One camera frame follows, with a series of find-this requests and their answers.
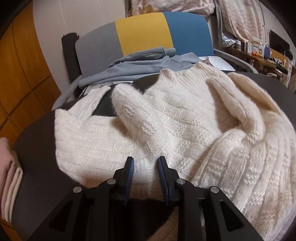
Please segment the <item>cream knit sweater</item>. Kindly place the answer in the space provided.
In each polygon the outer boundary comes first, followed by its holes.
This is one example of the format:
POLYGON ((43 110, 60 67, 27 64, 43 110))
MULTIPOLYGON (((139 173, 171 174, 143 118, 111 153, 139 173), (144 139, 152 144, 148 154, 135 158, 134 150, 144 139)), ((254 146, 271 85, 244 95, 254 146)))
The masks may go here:
POLYGON ((91 188, 135 160, 131 195, 160 199, 157 158, 192 184, 219 187, 264 240, 281 240, 295 218, 295 129, 250 78, 197 63, 163 69, 145 93, 118 84, 116 115, 93 111, 110 90, 91 90, 55 112, 56 161, 91 188))

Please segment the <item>folded cream cloth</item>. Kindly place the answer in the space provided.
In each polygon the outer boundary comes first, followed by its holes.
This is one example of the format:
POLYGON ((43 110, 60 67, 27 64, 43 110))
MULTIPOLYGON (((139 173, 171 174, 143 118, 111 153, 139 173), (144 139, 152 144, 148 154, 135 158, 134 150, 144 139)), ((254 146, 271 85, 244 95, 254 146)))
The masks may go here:
POLYGON ((23 170, 19 162, 16 163, 16 171, 8 189, 8 194, 4 203, 4 219, 11 223, 15 199, 23 178, 23 170))

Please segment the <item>folded pink cloth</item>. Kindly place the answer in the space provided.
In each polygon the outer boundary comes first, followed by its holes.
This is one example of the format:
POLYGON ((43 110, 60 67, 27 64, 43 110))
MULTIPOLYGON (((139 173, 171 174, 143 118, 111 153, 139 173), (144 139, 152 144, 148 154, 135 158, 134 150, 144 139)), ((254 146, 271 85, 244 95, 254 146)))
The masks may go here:
POLYGON ((15 154, 10 149, 7 138, 1 138, 1 217, 4 219, 4 208, 8 191, 16 171, 15 154))

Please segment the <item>wooden wardrobe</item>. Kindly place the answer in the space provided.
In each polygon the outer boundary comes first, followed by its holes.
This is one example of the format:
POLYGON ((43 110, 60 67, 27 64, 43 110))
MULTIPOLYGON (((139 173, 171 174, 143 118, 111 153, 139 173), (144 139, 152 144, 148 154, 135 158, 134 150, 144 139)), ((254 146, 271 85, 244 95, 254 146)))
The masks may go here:
POLYGON ((1 37, 1 137, 14 145, 27 126, 51 111, 60 93, 41 51, 29 3, 1 37))

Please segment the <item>white printed seat cushion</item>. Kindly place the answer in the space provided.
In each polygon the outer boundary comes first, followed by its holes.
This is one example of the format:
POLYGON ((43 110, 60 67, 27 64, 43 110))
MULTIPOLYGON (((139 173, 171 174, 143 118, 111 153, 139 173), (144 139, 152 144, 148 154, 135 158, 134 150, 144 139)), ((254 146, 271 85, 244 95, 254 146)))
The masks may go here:
POLYGON ((83 94, 87 95, 92 89, 118 83, 132 83, 139 78, 158 74, 163 68, 169 68, 174 71, 189 69, 196 62, 203 62, 222 71, 234 70, 229 63, 220 57, 196 57, 191 53, 171 58, 165 57, 160 60, 125 61, 118 63, 99 74, 84 78, 79 82, 79 86, 83 87, 83 94))

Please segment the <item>grey blue garment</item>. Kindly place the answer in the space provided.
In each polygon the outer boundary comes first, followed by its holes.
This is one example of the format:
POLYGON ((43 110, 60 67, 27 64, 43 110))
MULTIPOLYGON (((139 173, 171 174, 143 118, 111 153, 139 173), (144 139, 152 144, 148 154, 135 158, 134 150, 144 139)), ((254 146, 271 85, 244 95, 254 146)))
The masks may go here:
POLYGON ((126 55, 111 63, 104 71, 85 77, 80 88, 110 81, 132 81, 159 73, 162 69, 180 71, 191 68, 201 59, 193 52, 177 55, 175 48, 153 48, 126 55))

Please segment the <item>wooden desk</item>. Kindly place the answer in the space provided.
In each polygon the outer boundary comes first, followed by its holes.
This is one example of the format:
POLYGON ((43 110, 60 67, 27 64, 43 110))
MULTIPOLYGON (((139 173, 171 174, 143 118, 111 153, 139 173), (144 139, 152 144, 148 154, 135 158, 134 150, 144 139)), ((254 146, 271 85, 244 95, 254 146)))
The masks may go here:
POLYGON ((289 79, 292 73, 292 65, 289 58, 283 54, 270 50, 270 58, 249 55, 246 52, 234 48, 226 48, 225 51, 239 59, 251 64, 259 73, 264 75, 275 74, 277 78, 289 79))

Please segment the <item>black rolled mat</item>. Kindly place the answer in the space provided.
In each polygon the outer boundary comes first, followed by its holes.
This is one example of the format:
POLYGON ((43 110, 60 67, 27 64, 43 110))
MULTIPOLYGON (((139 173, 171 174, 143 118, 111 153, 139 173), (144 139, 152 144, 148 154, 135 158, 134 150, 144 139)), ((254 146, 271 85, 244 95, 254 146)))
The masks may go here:
POLYGON ((70 83, 81 75, 80 65, 78 62, 75 44, 79 36, 77 33, 68 33, 61 38, 64 61, 70 83))

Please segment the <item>grey yellow blue chair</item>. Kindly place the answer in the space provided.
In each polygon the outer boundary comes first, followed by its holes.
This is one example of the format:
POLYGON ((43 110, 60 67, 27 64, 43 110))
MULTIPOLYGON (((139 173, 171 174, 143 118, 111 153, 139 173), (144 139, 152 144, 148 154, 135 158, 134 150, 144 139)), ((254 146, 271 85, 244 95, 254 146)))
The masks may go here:
POLYGON ((81 75, 58 97, 52 108, 62 106, 71 95, 79 96, 79 80, 104 71, 121 57, 156 47, 175 48, 177 55, 193 52, 198 57, 218 56, 257 73, 250 64, 213 48, 208 24, 200 15, 164 12, 132 16, 79 37, 75 48, 81 75))

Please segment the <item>black monitor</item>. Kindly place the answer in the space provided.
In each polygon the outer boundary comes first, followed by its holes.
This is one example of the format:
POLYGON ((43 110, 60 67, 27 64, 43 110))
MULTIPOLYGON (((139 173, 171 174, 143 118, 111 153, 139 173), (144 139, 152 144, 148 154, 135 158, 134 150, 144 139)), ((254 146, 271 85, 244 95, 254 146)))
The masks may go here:
POLYGON ((290 45, 282 37, 276 34, 274 31, 269 32, 269 46, 271 49, 284 54, 287 50, 290 50, 290 45))

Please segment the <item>pink patterned curtain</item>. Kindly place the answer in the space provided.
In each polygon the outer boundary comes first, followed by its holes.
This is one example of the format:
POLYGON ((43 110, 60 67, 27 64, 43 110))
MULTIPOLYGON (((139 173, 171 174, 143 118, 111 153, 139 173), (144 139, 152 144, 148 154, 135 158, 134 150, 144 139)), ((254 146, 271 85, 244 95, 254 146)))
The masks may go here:
POLYGON ((209 16, 220 6, 226 30, 243 41, 265 40, 263 14, 259 1, 129 1, 128 16, 177 11, 209 16))

